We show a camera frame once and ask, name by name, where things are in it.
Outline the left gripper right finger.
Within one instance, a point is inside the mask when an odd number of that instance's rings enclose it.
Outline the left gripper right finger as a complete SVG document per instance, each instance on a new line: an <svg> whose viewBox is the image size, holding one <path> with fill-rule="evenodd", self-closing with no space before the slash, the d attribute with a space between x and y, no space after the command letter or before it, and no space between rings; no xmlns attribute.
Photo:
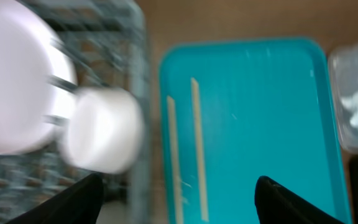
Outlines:
<svg viewBox="0 0 358 224"><path fill-rule="evenodd" d="M260 224L342 224L267 176L257 180L254 203Z"/></svg>

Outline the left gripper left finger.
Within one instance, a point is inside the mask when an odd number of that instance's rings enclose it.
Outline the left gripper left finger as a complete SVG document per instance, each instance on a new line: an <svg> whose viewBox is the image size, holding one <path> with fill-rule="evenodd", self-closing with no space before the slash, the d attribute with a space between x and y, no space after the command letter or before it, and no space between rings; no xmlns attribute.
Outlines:
<svg viewBox="0 0 358 224"><path fill-rule="evenodd" d="M7 224L95 224L103 202L103 179L90 174Z"/></svg>

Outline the large white round plate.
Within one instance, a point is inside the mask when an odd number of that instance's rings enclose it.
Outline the large white round plate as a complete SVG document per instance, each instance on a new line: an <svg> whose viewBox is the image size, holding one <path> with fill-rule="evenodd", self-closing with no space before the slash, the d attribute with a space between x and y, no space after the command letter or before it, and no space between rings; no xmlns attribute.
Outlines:
<svg viewBox="0 0 358 224"><path fill-rule="evenodd" d="M72 93L55 80L77 84L71 60L54 47L61 40L18 1L0 1L0 154L36 150L52 139L52 119L69 118Z"/></svg>

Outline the small white bowl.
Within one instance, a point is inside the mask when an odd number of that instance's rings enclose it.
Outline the small white bowl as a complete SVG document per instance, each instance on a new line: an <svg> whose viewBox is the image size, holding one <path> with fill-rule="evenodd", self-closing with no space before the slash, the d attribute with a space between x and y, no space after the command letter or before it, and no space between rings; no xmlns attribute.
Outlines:
<svg viewBox="0 0 358 224"><path fill-rule="evenodd" d="M122 88L82 88L59 148L71 166L120 174L135 162L144 132L142 108L131 93Z"/></svg>

